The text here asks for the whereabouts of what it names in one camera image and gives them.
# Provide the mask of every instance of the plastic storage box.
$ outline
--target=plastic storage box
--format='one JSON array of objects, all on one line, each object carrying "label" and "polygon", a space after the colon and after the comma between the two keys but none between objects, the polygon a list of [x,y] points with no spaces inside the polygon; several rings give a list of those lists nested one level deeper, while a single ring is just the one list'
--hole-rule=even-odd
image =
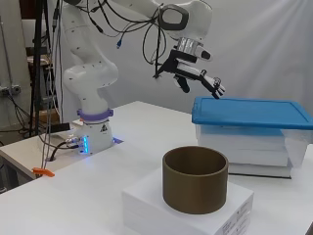
[{"label": "plastic storage box", "polygon": [[196,98],[200,146],[231,164],[300,167],[312,142],[313,119],[293,101]]}]

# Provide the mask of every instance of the white table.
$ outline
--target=white table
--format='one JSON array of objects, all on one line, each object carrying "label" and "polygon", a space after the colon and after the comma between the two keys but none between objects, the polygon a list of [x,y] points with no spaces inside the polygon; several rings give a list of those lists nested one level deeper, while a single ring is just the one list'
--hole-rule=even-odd
[{"label": "white table", "polygon": [[[197,145],[194,126],[191,124],[191,117],[188,114],[134,102],[114,109],[114,116],[110,120],[114,137],[134,143],[135,146],[149,145],[155,141],[155,138],[157,140],[168,138],[170,144],[177,143],[178,145],[184,144],[182,140],[185,139],[189,141],[186,144]],[[187,136],[177,139],[179,133],[187,133]],[[55,146],[63,141],[58,139],[58,136],[52,138],[52,144]],[[0,155],[24,176],[35,179],[32,169],[41,166],[42,142],[38,137],[32,137],[6,145],[0,148]],[[48,163],[47,168],[56,171],[85,158],[86,156],[77,155],[73,150],[58,150],[56,160]]]},{"label": "white table", "polygon": [[[125,143],[1,195],[1,234],[121,235],[121,190],[159,168],[166,151],[197,144],[190,115],[143,103],[116,109],[112,129]],[[312,146],[292,180],[230,176],[255,192],[248,235],[305,234],[312,179]]]}]

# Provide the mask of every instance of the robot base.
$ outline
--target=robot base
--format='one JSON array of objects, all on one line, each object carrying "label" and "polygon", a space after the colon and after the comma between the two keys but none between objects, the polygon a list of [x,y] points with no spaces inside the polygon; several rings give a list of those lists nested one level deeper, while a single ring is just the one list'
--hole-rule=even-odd
[{"label": "robot base", "polygon": [[99,122],[84,121],[83,126],[74,135],[80,137],[80,154],[97,154],[113,145],[108,118]]}]

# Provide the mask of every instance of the cardboard tube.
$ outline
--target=cardboard tube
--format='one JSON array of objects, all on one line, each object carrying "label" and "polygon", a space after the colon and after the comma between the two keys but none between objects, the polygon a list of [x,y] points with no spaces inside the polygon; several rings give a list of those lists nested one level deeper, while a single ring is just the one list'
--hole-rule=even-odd
[{"label": "cardboard tube", "polygon": [[163,158],[163,199],[191,214],[216,212],[226,202],[228,160],[203,147],[182,147]]}]

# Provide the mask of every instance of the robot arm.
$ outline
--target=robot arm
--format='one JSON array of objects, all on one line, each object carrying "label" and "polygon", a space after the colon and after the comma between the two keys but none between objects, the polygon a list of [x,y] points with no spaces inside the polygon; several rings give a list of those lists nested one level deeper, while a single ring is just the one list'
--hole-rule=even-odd
[{"label": "robot arm", "polygon": [[[186,93],[190,90],[187,83],[189,79],[201,82],[215,99],[223,95],[225,88],[220,84],[219,78],[211,78],[206,75],[205,70],[198,70],[190,65],[196,63],[198,59],[205,61],[211,59],[211,55],[203,48],[203,40],[207,35],[212,15],[211,8],[205,2],[193,0],[179,5],[159,5],[155,0],[112,1],[156,20],[154,24],[158,24],[177,41],[177,46],[171,50],[168,59],[160,68],[156,60],[155,78],[166,71],[174,74],[178,85]],[[84,122],[75,132],[75,136],[68,139],[68,143],[79,142],[79,152],[91,155],[112,145],[109,117],[113,113],[98,89],[117,81],[118,70],[92,40],[90,27],[77,8],[83,8],[84,11],[97,8],[99,0],[65,0],[65,2],[67,4],[62,7],[62,19],[67,44],[75,59],[79,60],[75,60],[75,66],[65,71],[64,83],[78,96],[81,103],[81,110],[78,113]]]},{"label": "robot arm", "polygon": [[[203,48],[203,41],[207,36],[212,18],[211,7],[202,0],[193,0],[184,4],[160,5],[155,0],[112,0],[114,3],[137,12],[147,18],[152,18],[158,10],[158,24],[178,41],[171,51],[169,58],[156,72],[158,78],[162,72],[174,73],[174,78],[186,93],[190,91],[189,80],[198,80],[211,92],[215,99],[219,99],[225,92],[219,78],[211,78],[206,71],[197,70],[186,64],[195,64],[198,59],[210,61],[211,55]],[[97,7],[97,0],[66,0],[72,6],[90,8]]]}]

